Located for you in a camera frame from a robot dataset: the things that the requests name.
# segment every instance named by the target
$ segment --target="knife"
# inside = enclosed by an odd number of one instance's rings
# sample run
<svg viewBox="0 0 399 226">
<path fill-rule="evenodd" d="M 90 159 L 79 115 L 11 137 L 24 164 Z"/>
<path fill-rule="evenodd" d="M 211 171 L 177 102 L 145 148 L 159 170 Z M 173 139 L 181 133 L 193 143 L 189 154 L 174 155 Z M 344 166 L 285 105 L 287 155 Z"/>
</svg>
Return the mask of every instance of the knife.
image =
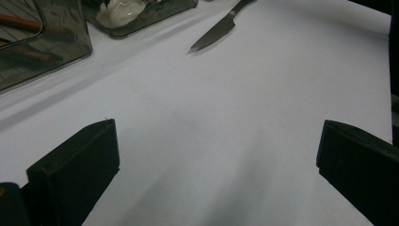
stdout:
<svg viewBox="0 0 399 226">
<path fill-rule="evenodd" d="M 193 46 L 191 51 L 198 51 L 203 49 L 217 40 L 220 40 L 223 36 L 229 34 L 229 32 L 235 27 L 233 21 L 235 15 L 243 9 L 247 4 L 256 0 L 241 0 L 222 20 L 214 25 L 205 35 L 203 35 Z"/>
</svg>

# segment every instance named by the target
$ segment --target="white surface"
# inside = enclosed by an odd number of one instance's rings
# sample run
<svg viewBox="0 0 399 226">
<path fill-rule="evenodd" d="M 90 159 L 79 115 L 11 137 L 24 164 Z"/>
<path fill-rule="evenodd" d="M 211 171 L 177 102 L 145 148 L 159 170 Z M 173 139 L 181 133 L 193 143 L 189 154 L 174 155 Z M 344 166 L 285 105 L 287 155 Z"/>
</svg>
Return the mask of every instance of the white surface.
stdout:
<svg viewBox="0 0 399 226">
<path fill-rule="evenodd" d="M 120 172 L 85 225 L 371 225 L 318 174 L 324 120 L 391 140 L 390 17 L 344 0 L 200 1 L 0 96 L 0 181 L 114 118 Z"/>
</svg>

